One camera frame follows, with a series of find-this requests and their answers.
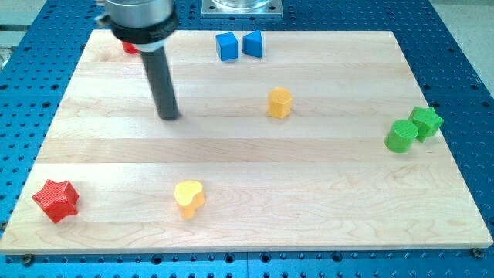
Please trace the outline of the red block behind arm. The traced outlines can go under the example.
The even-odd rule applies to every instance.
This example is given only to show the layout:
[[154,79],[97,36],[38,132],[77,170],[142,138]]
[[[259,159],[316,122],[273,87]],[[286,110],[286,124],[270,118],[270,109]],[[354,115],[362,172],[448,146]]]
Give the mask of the red block behind arm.
[[122,42],[121,44],[122,44],[122,47],[123,47],[123,50],[125,53],[128,53],[128,54],[139,53],[139,50],[132,43]]

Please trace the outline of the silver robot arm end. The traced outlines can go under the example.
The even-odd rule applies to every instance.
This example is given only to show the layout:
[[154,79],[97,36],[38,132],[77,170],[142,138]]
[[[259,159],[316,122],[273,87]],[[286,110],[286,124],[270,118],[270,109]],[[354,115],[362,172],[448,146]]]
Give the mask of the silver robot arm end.
[[164,47],[165,39],[178,29],[178,13],[173,0],[103,0],[98,25],[109,26],[113,35],[141,52]]

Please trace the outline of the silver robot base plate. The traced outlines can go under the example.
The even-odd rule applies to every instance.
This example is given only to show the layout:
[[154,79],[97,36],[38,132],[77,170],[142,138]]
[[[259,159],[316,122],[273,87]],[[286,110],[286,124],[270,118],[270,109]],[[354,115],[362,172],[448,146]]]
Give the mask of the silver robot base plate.
[[205,17],[231,15],[282,15],[282,0],[202,0]]

